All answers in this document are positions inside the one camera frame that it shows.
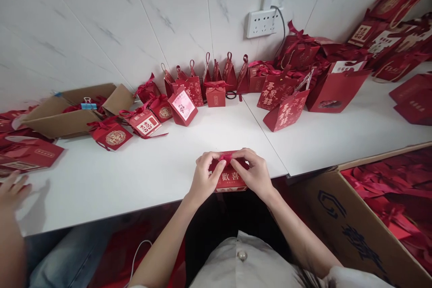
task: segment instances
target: white table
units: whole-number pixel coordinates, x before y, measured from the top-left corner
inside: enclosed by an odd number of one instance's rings
[[[423,63],[416,73],[432,70]],[[260,94],[243,96],[278,153],[290,176],[331,167],[432,140],[432,127],[409,124],[393,107],[388,93],[410,79],[380,84],[369,77],[347,108],[339,114],[302,112],[298,121],[275,133],[262,121],[267,110],[257,107]]]
[[[205,151],[254,149],[270,176],[288,173],[245,102],[200,107],[189,127],[173,120],[155,133],[134,136],[117,152],[87,137],[60,140],[63,156],[46,171],[30,174],[33,193],[17,218],[24,235],[47,232],[180,200],[188,192],[195,160]]]

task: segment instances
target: blue binder clip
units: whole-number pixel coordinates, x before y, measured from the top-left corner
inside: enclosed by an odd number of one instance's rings
[[[95,103],[91,103],[90,97],[84,97],[84,102],[81,104],[83,110],[96,110],[98,107]]]

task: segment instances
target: shirt button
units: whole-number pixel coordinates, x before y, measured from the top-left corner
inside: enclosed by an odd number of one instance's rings
[[[244,262],[248,258],[248,254],[245,251],[239,251],[237,257]]]

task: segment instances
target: electrical outlet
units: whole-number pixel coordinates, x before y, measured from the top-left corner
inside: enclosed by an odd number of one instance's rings
[[[280,13],[276,9],[250,12],[247,19],[247,38],[275,34],[284,28]]]

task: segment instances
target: open cardboard box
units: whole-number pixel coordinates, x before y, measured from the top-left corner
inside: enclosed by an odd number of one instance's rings
[[[339,170],[431,146],[432,142],[344,163],[289,186],[305,223],[348,268],[373,273],[395,287],[432,287],[432,277],[366,205]]]
[[[62,113],[67,107],[83,102],[84,97],[107,98],[102,105],[108,116],[118,115],[122,109],[128,110],[134,103],[133,94],[123,85],[113,83],[95,85],[62,92],[61,96],[52,96],[29,113],[23,124],[48,138],[76,137],[88,133],[89,122],[98,122],[102,116],[93,110],[77,110]]]

